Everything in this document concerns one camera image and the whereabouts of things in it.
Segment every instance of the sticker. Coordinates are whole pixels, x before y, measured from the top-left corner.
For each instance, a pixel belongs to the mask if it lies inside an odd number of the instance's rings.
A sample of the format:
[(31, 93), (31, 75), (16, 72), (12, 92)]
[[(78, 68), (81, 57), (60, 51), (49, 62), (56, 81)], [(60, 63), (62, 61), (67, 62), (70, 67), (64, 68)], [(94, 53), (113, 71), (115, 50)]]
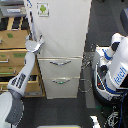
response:
[(26, 53), (13, 53), (15, 58), (24, 58)]
[(12, 33), (7, 33), (8, 38), (13, 38)]
[(1, 57), (6, 57), (5, 55), (0, 55)]
[(49, 16), (49, 5), (48, 3), (37, 3), (37, 10), (39, 16)]
[(9, 67), (8, 69), (13, 69), (12, 67)]

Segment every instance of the label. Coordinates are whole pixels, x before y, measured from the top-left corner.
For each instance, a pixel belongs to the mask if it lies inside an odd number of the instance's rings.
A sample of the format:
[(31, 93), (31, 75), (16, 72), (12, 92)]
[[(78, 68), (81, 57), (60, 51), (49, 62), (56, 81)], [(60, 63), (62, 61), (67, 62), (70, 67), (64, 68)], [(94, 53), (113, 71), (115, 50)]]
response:
[(15, 58), (24, 58), (26, 53), (13, 53)]
[(6, 57), (5, 55), (0, 55), (1, 57)]
[(20, 9), (7, 9), (8, 13), (20, 13)]
[(12, 33), (7, 33), (8, 38), (13, 38)]
[(8, 69), (13, 69), (12, 67), (9, 67)]
[(125, 78), (125, 76), (127, 75), (127, 70), (123, 67), (120, 66), (115, 74), (114, 82), (120, 86)]

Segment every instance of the robot body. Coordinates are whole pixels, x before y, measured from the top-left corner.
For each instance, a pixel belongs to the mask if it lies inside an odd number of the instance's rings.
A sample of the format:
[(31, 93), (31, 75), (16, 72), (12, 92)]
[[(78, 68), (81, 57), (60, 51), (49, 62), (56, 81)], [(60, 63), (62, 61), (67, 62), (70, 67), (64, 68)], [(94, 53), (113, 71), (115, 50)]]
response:
[(97, 47), (92, 69), (94, 91), (102, 101), (115, 104), (127, 89), (124, 81), (128, 74), (128, 38), (116, 33), (110, 47)]

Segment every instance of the cabinet drawer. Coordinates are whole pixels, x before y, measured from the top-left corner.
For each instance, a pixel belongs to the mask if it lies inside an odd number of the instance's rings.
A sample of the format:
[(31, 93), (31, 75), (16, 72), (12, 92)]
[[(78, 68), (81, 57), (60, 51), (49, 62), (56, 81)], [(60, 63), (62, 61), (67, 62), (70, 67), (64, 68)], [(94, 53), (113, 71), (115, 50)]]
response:
[(53, 98), (76, 98), (79, 79), (45, 79), (43, 80), (46, 96)]
[(25, 48), (25, 37), (28, 35), (27, 30), (17, 31), (0, 31), (0, 49), (5, 48)]
[(26, 52), (26, 49), (0, 50), (0, 66), (24, 65)]
[(78, 77), (82, 59), (38, 60), (43, 78)]
[[(0, 67), (0, 76), (16, 76), (24, 66)], [(31, 75), (38, 75), (37, 66), (34, 65)]]
[[(0, 82), (0, 93), (8, 91), (7, 90), (7, 85), (8, 85), (8, 82)], [(40, 85), (39, 85), (39, 79), (37, 77), (36, 81), (28, 81), (25, 92), (26, 93), (27, 92), (28, 93), (29, 92), (38, 92), (40, 90), (41, 90), (41, 88), (40, 88)]]

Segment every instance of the white cabinet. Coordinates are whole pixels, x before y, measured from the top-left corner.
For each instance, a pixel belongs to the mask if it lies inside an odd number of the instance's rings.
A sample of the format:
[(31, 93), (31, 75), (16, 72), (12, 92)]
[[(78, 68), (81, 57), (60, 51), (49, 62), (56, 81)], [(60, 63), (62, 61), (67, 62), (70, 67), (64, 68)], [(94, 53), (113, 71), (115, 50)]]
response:
[[(30, 10), (36, 37), (42, 34), (45, 40), (38, 59), (47, 98), (77, 97), (91, 0), (24, 0), (24, 4), (31, 30)], [(51, 82), (61, 78), (72, 80)]]

